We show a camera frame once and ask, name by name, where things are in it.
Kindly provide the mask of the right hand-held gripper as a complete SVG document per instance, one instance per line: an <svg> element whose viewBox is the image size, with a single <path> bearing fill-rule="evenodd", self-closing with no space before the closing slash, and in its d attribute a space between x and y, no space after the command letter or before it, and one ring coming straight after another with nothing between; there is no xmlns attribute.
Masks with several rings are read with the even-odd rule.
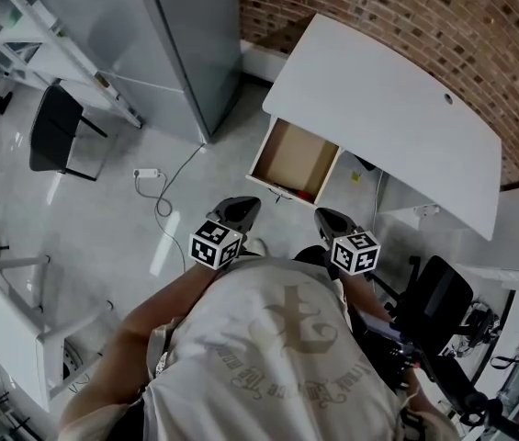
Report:
<svg viewBox="0 0 519 441"><path fill-rule="evenodd" d="M381 246L373 232L334 209L317 208L314 220L330 251L332 265L349 276L370 272L377 266Z"/></svg>

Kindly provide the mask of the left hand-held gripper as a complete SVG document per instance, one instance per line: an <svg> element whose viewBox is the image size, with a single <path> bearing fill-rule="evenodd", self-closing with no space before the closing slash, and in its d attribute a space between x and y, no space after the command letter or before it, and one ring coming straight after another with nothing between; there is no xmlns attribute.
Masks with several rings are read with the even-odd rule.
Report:
<svg viewBox="0 0 519 441"><path fill-rule="evenodd" d="M257 197L225 198L190 234L188 256L205 267L219 270L237 258L261 208Z"/></svg>

